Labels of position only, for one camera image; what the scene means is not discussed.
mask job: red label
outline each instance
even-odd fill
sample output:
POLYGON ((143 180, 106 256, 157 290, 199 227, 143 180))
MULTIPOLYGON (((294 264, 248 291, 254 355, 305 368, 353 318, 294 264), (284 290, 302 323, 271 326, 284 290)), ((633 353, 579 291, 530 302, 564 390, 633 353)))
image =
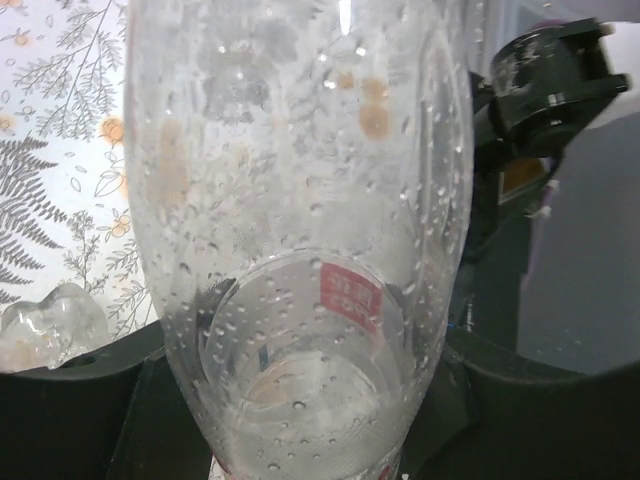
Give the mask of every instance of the red label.
POLYGON ((387 465, 386 467, 384 467, 384 470, 382 470, 382 473, 380 474, 380 477, 378 478, 378 480, 389 480, 390 473, 391 473, 391 466, 387 465))
POLYGON ((320 270, 320 301, 332 312, 353 320, 369 333, 376 333, 372 317, 380 311, 382 292, 363 276, 325 263, 320 270))

